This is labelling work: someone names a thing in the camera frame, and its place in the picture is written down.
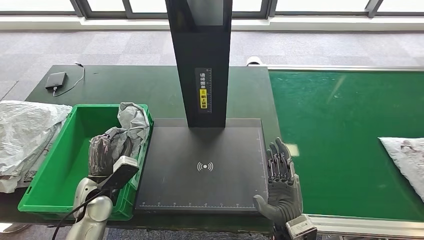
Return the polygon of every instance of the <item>black scanning platform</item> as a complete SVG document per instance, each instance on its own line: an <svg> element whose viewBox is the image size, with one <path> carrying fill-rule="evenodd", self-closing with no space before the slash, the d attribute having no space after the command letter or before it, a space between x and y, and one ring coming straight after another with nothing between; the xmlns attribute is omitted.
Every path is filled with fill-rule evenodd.
<svg viewBox="0 0 424 240"><path fill-rule="evenodd" d="M134 213L258 215L253 196L268 198L261 120L187 126L186 119L154 120Z"/></svg>

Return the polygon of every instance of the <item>green plastic crate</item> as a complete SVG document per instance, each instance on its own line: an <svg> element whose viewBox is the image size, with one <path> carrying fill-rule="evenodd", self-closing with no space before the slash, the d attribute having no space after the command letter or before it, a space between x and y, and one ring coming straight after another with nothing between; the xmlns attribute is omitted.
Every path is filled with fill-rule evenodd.
<svg viewBox="0 0 424 240"><path fill-rule="evenodd" d="M137 161L140 171L120 191L109 220L133 217L133 202L153 128L147 105L139 104L150 123L147 140ZM44 219L62 219L72 210L75 191L88 175L89 140L112 127L120 127L119 104L79 104L72 108L50 152L23 195L18 209Z"/></svg>

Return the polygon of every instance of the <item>white fabric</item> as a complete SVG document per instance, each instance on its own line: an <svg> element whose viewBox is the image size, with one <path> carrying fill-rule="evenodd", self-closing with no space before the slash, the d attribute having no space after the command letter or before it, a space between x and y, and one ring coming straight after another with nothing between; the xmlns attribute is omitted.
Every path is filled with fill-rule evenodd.
<svg viewBox="0 0 424 240"><path fill-rule="evenodd" d="M71 110L66 105L0 101L0 192L15 191Z"/></svg>
<svg viewBox="0 0 424 240"><path fill-rule="evenodd" d="M400 172L424 202L424 138L379 137Z"/></svg>

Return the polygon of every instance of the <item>black vertical stand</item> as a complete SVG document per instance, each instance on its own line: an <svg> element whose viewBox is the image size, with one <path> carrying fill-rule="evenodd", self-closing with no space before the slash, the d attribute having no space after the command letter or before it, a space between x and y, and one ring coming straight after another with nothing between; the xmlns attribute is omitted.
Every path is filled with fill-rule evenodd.
<svg viewBox="0 0 424 240"><path fill-rule="evenodd" d="M232 0L165 0L189 128L226 126Z"/></svg>
<svg viewBox="0 0 424 240"><path fill-rule="evenodd" d="M155 118L135 214L258 215L260 119L227 119L232 0L165 0L185 119Z"/></svg>

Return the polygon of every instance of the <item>robotic hand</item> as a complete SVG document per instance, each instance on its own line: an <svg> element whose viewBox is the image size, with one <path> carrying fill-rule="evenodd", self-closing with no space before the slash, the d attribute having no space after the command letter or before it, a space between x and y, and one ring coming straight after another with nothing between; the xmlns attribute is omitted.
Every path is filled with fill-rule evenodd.
<svg viewBox="0 0 424 240"><path fill-rule="evenodd" d="M253 197L257 211L274 222L275 240L315 239L317 229L302 215L303 201L299 176L295 173L289 149L278 137L266 150L268 169L268 201Z"/></svg>

